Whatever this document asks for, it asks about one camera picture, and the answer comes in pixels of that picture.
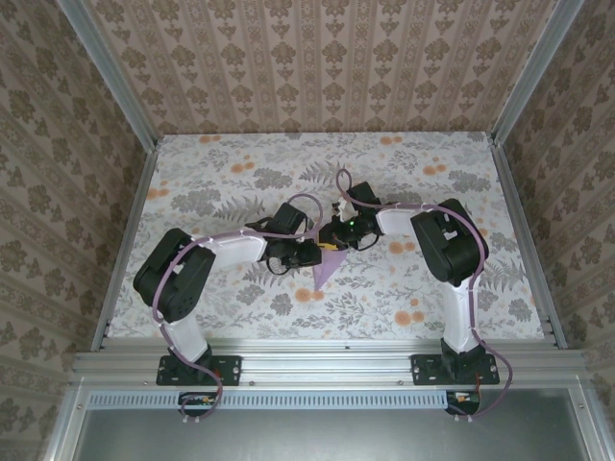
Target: side wall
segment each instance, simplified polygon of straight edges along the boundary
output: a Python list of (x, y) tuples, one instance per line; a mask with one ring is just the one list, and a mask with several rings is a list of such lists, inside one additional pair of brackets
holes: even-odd
[(559, 316), (615, 420), (615, 3), (586, 0), (504, 149)]
[(54, 1), (0, 3), (0, 459), (36, 459), (144, 153)]

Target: back wall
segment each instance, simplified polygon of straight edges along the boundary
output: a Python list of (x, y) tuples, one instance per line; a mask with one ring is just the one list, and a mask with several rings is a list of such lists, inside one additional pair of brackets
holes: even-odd
[(490, 131), (555, 0), (86, 0), (158, 135)]

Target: floral patterned surface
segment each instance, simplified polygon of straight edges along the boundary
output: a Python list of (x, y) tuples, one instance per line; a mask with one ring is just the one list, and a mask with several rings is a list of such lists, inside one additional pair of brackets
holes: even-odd
[[(480, 330), (487, 338), (543, 336), (484, 133), (167, 136), (109, 335), (157, 335), (132, 283), (166, 231), (236, 230), (273, 214), (297, 192), (315, 195), (329, 220), (341, 166), (386, 201), (458, 198), (491, 250), (481, 279)], [(317, 217), (310, 201), (297, 206)], [(276, 277), (254, 263), (212, 273), (197, 318), (209, 337), (437, 338), (442, 303), (442, 284), (429, 273), (416, 238), (387, 236), (370, 251), (350, 253), (322, 291), (313, 291), (311, 269)]]

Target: patterned wallpaper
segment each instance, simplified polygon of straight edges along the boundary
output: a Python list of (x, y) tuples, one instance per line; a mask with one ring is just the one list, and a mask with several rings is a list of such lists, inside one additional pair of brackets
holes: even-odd
[(555, 0), (86, 0), (158, 134), (490, 131)]
[(144, 153), (54, 1), (0, 2), (0, 459), (36, 459), (89, 349)]
[(615, 423), (615, 2), (586, 0), (505, 150), (568, 340)]

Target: black mounting bracket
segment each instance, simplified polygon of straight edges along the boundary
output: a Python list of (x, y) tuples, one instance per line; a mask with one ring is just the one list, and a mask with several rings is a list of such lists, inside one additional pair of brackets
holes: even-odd
[[(211, 355), (210, 349), (199, 359), (197, 364), (214, 372), (224, 386), (238, 386), (241, 379), (240, 355)], [(185, 365), (173, 353), (160, 358), (158, 386), (215, 386), (212, 377)]]
[(410, 357), (415, 386), (500, 384), (495, 357), (483, 346), (456, 353), (441, 341), (442, 353), (419, 353)]

